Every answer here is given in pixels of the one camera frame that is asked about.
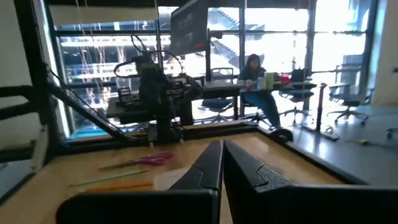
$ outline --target orange pencil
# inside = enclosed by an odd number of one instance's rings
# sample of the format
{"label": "orange pencil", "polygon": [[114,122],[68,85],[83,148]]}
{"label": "orange pencil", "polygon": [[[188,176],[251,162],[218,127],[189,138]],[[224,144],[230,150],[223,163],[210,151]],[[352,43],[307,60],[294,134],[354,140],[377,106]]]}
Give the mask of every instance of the orange pencil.
{"label": "orange pencil", "polygon": [[123,189],[133,189],[138,187],[147,187],[152,186],[152,182],[143,182],[138,184],[127,184],[127,185],[117,185],[117,186],[110,186],[110,187],[97,187],[92,189],[87,189],[87,192],[102,192],[102,191],[113,191],[113,190],[123,190]]}

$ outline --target red object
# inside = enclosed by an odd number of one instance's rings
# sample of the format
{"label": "red object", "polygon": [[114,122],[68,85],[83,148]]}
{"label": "red object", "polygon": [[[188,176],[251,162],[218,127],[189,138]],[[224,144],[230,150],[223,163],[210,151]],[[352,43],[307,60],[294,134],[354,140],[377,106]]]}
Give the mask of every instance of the red object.
{"label": "red object", "polygon": [[283,74],[280,76],[280,81],[282,83],[290,83],[290,77],[286,74]]}

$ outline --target pink scissor handle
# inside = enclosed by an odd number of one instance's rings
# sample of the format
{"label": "pink scissor handle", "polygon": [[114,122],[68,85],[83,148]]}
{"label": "pink scissor handle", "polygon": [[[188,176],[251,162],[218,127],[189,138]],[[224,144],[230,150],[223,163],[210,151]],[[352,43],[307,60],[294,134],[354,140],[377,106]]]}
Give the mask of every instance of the pink scissor handle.
{"label": "pink scissor handle", "polygon": [[158,152],[149,156],[143,156],[141,157],[141,159],[154,159],[154,158],[170,159],[173,156],[175,156],[174,152]]}
{"label": "pink scissor handle", "polygon": [[167,162],[167,159],[162,157],[156,157],[152,159],[140,159],[139,163],[144,165],[162,166]]}

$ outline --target window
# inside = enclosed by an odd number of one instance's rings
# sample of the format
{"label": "window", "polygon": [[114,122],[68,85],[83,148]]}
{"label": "window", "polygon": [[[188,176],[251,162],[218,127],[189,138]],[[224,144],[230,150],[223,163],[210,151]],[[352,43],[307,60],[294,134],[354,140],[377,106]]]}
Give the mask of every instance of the window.
{"label": "window", "polygon": [[[170,36],[163,35],[162,48],[168,50]],[[222,39],[212,39],[211,68],[230,67],[234,74],[239,73],[239,37],[237,35],[224,35]],[[191,77],[199,77],[206,73],[205,52],[183,55],[179,57],[184,72]],[[173,57],[164,54],[164,71],[168,75],[178,75],[181,72],[180,65]]]}
{"label": "window", "polygon": [[247,30],[306,31],[306,9],[246,9]]}
{"label": "window", "polygon": [[246,56],[258,54],[262,66],[270,72],[291,72],[303,68],[307,46],[305,34],[247,35]]}
{"label": "window", "polygon": [[[170,15],[177,7],[159,7],[160,29],[170,30]],[[239,9],[232,7],[209,8],[208,28],[211,30],[238,30]]]}
{"label": "window", "polygon": [[315,31],[365,31],[371,0],[318,0]]}
{"label": "window", "polygon": [[57,26],[57,30],[155,30],[155,21],[122,21],[122,22],[103,22],[92,24],[74,24]]}
{"label": "window", "polygon": [[365,34],[315,34],[313,71],[329,71],[342,64],[359,64],[363,60]]}
{"label": "window", "polygon": [[[147,50],[156,50],[154,35],[139,37]],[[113,69],[118,63],[139,55],[129,36],[61,37],[60,43],[69,83],[112,81]],[[121,75],[136,74],[136,68],[126,65],[119,72]]]}
{"label": "window", "polygon": [[[143,41],[147,50],[156,50],[156,38],[154,35],[139,36]],[[103,82],[116,82],[125,79],[117,79],[113,73],[114,67],[126,61],[128,58],[139,55],[134,48],[129,36],[94,36],[94,37],[60,37],[61,53],[63,64],[65,66],[66,78],[68,83],[79,86],[79,84],[94,83],[94,88],[76,88],[73,91],[87,104],[99,112],[103,117],[106,116],[108,100],[117,97],[116,87],[103,87]],[[153,59],[157,61],[157,54],[153,54]],[[126,65],[119,69],[120,75],[136,74],[134,64]],[[80,114],[72,111],[72,125],[75,134],[72,137],[83,135],[104,134],[98,131],[99,128],[90,121],[82,117]],[[118,125],[116,119],[109,119],[110,122]]]}

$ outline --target black panel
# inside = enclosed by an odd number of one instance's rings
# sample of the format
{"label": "black panel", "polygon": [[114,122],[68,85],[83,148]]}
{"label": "black panel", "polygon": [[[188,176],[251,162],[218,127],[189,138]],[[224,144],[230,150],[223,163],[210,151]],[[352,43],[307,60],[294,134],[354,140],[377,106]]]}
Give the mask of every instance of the black panel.
{"label": "black panel", "polygon": [[81,194],[58,208],[58,224],[218,223],[212,190]]}
{"label": "black panel", "polygon": [[221,141],[213,141],[170,189],[205,188],[221,191],[222,166],[223,145]]}
{"label": "black panel", "polygon": [[[225,143],[224,182],[233,223],[396,223],[398,190],[358,185],[294,185],[233,142]],[[254,186],[261,176],[267,184]]]}
{"label": "black panel", "polygon": [[191,0],[171,13],[170,52],[186,55],[206,50],[209,0]]}

